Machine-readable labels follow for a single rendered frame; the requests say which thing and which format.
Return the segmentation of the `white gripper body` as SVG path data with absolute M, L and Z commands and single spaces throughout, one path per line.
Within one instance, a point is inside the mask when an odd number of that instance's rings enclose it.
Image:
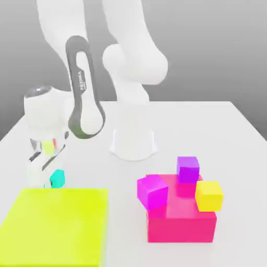
M 37 151 L 27 162 L 28 187 L 43 187 L 56 169 L 64 170 L 65 145 L 54 156 Z

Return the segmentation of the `small purple cube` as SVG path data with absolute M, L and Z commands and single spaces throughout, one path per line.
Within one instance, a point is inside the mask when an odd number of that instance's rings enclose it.
M 177 157 L 177 181 L 195 184 L 199 179 L 200 165 L 196 156 Z

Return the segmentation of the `large yellow-green box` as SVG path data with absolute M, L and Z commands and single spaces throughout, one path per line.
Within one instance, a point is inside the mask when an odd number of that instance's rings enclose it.
M 103 267 L 108 190 L 23 189 L 0 226 L 0 267 Z

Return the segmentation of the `small teal cube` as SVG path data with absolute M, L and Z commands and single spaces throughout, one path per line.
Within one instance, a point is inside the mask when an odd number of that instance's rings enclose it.
M 44 188 L 62 188 L 65 184 L 65 172 L 62 169 L 56 169 L 45 182 Z

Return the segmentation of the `small yellow cube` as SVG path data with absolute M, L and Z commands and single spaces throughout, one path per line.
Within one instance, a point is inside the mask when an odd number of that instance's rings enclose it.
M 197 181 L 195 199 L 199 212 L 217 212 L 222 208 L 223 192 L 218 181 Z

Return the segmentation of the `small magenta cube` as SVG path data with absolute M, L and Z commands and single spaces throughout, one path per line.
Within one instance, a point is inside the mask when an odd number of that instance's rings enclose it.
M 158 174 L 137 180 L 137 198 L 147 211 L 167 205 L 168 184 Z

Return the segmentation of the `large pink box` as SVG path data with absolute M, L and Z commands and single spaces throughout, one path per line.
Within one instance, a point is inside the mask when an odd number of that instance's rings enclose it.
M 215 212 L 199 212 L 196 184 L 178 183 L 175 174 L 160 178 L 168 185 L 167 205 L 147 212 L 147 241 L 212 242 L 217 217 Z

